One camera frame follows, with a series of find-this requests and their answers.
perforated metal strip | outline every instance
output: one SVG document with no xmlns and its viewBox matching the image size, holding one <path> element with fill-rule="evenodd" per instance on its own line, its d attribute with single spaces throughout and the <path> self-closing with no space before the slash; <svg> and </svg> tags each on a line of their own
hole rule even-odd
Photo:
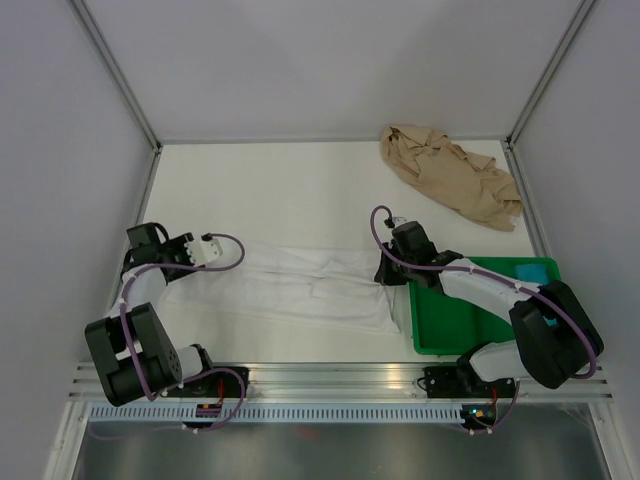
<svg viewBox="0 0 640 480">
<path fill-rule="evenodd" d="M 219 418 L 225 418 L 234 405 L 225 405 Z M 403 405 L 403 404 L 246 404 L 233 418 L 234 423 L 462 423 L 459 404 Z M 95 403 L 91 408 L 92 421 L 136 422 L 194 422 L 194 403 L 158 405 L 134 404 L 113 407 L 109 403 Z"/>
</svg>

folded white cloth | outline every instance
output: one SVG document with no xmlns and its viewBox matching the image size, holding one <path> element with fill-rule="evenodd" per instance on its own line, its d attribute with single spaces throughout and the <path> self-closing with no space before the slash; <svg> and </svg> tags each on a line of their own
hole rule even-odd
<svg viewBox="0 0 640 480">
<path fill-rule="evenodd" d="M 223 242 L 230 263 L 237 247 Z M 395 290 L 373 282 L 376 250 L 316 250 L 246 245 L 242 265 L 220 273 L 198 273 L 173 282 L 163 301 L 195 302 L 215 313 L 332 327 L 399 333 L 391 317 Z"/>
</svg>

beige fabric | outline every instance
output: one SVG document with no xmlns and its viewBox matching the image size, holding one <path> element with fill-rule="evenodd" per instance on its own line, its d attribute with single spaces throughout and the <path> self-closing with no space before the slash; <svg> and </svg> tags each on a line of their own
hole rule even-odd
<svg viewBox="0 0 640 480">
<path fill-rule="evenodd" d="M 382 158 L 406 183 L 480 225 L 513 231 L 522 213 L 513 177 L 496 159 L 465 152 L 442 132 L 390 126 L 382 134 Z"/>
</svg>

green plastic container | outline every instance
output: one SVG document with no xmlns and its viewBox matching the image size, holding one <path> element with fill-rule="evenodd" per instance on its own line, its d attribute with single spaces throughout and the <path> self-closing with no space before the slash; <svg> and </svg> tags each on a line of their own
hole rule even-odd
<svg viewBox="0 0 640 480">
<path fill-rule="evenodd" d="M 482 268 L 515 278 L 514 267 L 544 264 L 549 280 L 560 280 L 558 264 L 544 257 L 470 257 Z M 413 345 L 423 355 L 462 355 L 482 342 L 513 340 L 506 322 L 479 307 L 411 282 Z"/>
</svg>

table surface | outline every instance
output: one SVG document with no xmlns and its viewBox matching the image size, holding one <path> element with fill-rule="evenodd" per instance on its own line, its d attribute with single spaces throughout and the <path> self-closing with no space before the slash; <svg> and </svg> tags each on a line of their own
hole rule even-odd
<svg viewBox="0 0 640 480">
<path fill-rule="evenodd" d="M 496 158 L 497 140 L 458 141 Z M 436 247 L 469 256 L 533 256 L 520 219 L 514 232 L 476 225 L 424 197 L 384 164 L 378 142 L 168 145 L 163 148 L 145 221 L 172 235 L 224 232 L 242 240 L 308 248 L 374 249 L 373 207 L 419 221 Z M 388 230 L 378 222 L 385 238 Z M 216 315 L 161 302 L 160 318 L 179 347 L 197 341 L 216 362 L 428 362 L 411 339 L 408 289 L 396 297 L 400 334 Z"/>
</svg>

